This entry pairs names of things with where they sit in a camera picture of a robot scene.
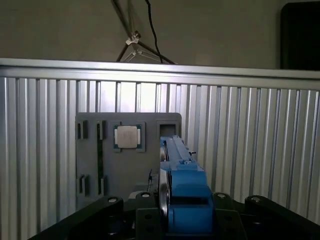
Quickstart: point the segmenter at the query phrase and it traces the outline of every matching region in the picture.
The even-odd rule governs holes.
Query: screw
[[[256,203],[259,203],[261,201],[260,198],[258,198],[256,196],[252,197],[251,200],[256,202]]]
[[[108,199],[109,203],[114,203],[116,201],[117,201],[117,199],[115,197],[111,197],[111,198]]]
[[[218,196],[219,198],[221,198],[221,199],[224,199],[224,198],[226,197],[226,195],[224,195],[224,194],[222,194],[222,193],[217,194],[217,196]]]

